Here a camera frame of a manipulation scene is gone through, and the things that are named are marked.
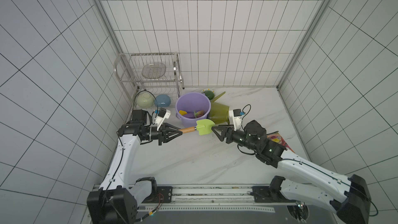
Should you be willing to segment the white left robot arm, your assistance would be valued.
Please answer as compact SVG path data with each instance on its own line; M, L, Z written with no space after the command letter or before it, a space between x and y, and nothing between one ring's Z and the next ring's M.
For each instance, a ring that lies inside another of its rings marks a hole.
M160 145L182 135L165 122L171 115L161 108L152 118L148 111L133 110L131 119L117 131L117 147L108 172L97 190L89 193L87 207L94 224L135 224L152 216L165 202L154 177L144 177L129 186L128 180L138 149L153 141Z

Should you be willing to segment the yellow toy shovel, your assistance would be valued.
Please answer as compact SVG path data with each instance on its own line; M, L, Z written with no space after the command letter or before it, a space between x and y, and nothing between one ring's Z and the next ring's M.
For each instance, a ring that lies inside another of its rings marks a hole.
M187 112L186 112L186 111L183 111L183 110L179 110L179 114L182 115L182 116L184 116L184 115L187 114Z

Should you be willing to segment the bright green trowel yellow handle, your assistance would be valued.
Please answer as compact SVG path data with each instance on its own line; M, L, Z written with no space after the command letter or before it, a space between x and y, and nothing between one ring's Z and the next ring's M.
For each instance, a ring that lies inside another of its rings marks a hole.
M205 111L204 110L200 110L198 112L194 112L194 117L195 118L200 118L200 117L204 116L204 114L205 114Z

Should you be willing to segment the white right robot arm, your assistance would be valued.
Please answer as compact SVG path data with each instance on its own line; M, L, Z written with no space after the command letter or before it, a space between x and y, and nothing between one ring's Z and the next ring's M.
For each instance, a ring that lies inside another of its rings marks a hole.
M364 178L340 175L298 156L270 140L255 120L243 129L218 125L210 130L220 141L252 150L262 163L287 172L287 176L275 176L263 193L253 192L253 196L271 202L297 202L298 207L315 205L335 213L345 224L369 222L373 202Z

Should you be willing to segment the purple toy shovel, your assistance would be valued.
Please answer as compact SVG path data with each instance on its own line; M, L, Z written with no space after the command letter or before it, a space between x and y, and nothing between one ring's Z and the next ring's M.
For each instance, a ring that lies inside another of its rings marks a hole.
M189 119L195 119L195 114L194 113L187 113L187 114L183 115L183 117L189 118Z

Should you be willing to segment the light green trowel wooden handle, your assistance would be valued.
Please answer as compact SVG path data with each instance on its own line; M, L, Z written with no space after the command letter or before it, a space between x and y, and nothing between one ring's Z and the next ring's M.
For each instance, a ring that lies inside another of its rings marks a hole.
M179 129L183 134L197 131L199 135L208 135L212 133L212 127L215 123L209 119L197 120L197 125L195 127L189 127L184 129Z

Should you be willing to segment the purple plastic bucket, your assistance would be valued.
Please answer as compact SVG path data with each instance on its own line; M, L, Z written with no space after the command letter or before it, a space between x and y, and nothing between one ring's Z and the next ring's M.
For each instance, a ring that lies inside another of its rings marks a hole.
M182 122L185 128L196 126L197 120L206 119L211 109L210 100L199 92L190 92L178 98L175 104L176 117ZM185 118L179 114L179 110L186 111L187 113L194 113L204 110L204 116L195 119Z

